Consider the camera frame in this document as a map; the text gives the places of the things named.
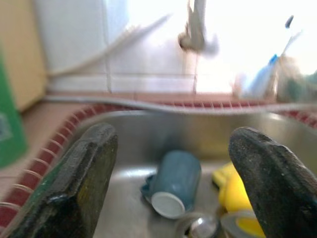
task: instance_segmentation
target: stainless steel sink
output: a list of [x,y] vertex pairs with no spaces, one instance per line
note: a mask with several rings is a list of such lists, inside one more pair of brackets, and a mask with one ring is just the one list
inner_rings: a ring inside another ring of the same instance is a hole
[[155,172],[162,156],[173,149],[189,151],[201,160],[203,172],[195,212],[218,214],[218,192],[211,182],[211,174],[229,162],[229,136],[240,126],[258,129],[288,146],[307,167],[317,172],[317,133],[277,114],[191,116],[115,112],[84,122],[74,140],[86,128],[101,121],[116,128],[119,147],[94,238],[175,237],[177,221],[158,215],[139,190],[145,177]]

